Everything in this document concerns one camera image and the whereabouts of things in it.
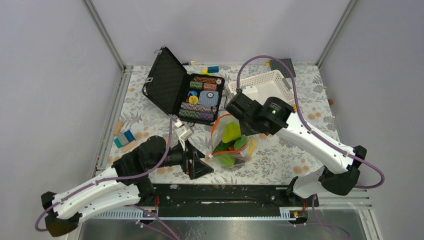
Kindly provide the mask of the yellow toy corn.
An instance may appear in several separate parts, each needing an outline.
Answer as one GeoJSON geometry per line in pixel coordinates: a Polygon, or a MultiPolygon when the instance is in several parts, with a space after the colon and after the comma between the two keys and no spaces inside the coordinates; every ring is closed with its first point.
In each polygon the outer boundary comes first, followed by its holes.
{"type": "Polygon", "coordinates": [[[253,154],[253,152],[255,151],[256,147],[257,147],[257,140],[256,140],[256,139],[254,139],[254,138],[251,138],[251,139],[249,140],[249,146],[248,146],[248,152],[247,152],[247,155],[248,155],[249,157],[251,157],[251,156],[252,156],[252,154],[253,154]]]}

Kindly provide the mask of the green toy apple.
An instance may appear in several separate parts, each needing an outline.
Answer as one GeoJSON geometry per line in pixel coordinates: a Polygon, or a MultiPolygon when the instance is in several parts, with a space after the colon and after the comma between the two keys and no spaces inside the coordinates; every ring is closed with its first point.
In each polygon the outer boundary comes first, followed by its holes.
{"type": "Polygon", "coordinates": [[[242,133],[240,126],[236,122],[230,122],[225,126],[221,140],[223,143],[229,143],[237,140],[241,136],[242,133]]]}

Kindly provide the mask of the red orange toy mango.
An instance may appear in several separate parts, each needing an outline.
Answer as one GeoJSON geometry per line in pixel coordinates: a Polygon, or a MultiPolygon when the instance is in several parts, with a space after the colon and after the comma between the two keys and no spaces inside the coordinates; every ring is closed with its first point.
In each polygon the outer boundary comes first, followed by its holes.
{"type": "Polygon", "coordinates": [[[239,137],[233,144],[233,148],[235,151],[241,151],[243,150],[246,145],[249,143],[249,137],[242,135],[239,137]]]}

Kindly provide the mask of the dark green toy cucumber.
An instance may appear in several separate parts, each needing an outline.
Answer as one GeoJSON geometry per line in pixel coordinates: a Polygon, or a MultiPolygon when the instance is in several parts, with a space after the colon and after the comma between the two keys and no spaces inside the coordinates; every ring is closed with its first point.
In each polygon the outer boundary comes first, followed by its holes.
{"type": "Polygon", "coordinates": [[[218,153],[218,152],[225,152],[228,151],[230,149],[231,146],[234,145],[234,141],[230,141],[230,142],[223,142],[221,141],[213,150],[213,153],[218,153]]]}

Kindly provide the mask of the clear zip bag orange zipper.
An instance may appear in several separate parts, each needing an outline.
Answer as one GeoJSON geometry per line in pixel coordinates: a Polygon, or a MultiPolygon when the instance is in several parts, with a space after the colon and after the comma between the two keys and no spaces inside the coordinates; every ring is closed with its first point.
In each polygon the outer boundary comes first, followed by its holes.
{"type": "Polygon", "coordinates": [[[227,170],[240,169],[251,159],[257,143],[257,138],[242,133],[239,121],[227,113],[212,126],[208,158],[227,170]]]}

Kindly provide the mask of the light green toy pepper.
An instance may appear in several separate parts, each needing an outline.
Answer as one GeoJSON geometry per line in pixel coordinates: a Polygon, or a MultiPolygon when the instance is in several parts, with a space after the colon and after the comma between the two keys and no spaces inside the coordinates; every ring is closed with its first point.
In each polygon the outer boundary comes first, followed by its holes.
{"type": "Polygon", "coordinates": [[[218,154],[216,155],[218,162],[226,168],[231,168],[235,165],[236,159],[232,155],[218,154]]]}

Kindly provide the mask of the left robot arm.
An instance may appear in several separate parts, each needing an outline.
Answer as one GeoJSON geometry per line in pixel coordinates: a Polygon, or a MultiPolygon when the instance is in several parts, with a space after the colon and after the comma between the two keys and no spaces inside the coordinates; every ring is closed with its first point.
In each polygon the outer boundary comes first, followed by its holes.
{"type": "Polygon", "coordinates": [[[63,193],[43,193],[44,212],[36,220],[35,229],[42,231],[39,223],[44,220],[45,231],[52,237],[61,237],[102,212],[159,203],[160,197],[149,178],[158,168],[180,166],[191,180],[213,173],[214,169],[203,162],[205,155],[189,142],[192,129],[172,117],[170,133],[173,127],[176,127],[177,145],[171,146],[171,141],[161,136],[151,136],[81,185],[63,193]]]}

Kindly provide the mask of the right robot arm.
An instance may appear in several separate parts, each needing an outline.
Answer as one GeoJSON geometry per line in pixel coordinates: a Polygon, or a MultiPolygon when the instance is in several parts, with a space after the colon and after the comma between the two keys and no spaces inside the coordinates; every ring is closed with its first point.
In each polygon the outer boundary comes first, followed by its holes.
{"type": "Polygon", "coordinates": [[[292,179],[286,190],[291,205],[299,206],[310,196],[322,192],[346,196],[357,184],[361,164],[355,157],[365,154],[366,149],[343,145],[327,135],[319,139],[315,135],[317,131],[307,127],[294,108],[282,99],[270,96],[261,104],[240,92],[225,110],[239,121],[243,134],[277,136],[322,163],[318,170],[292,179]]]}

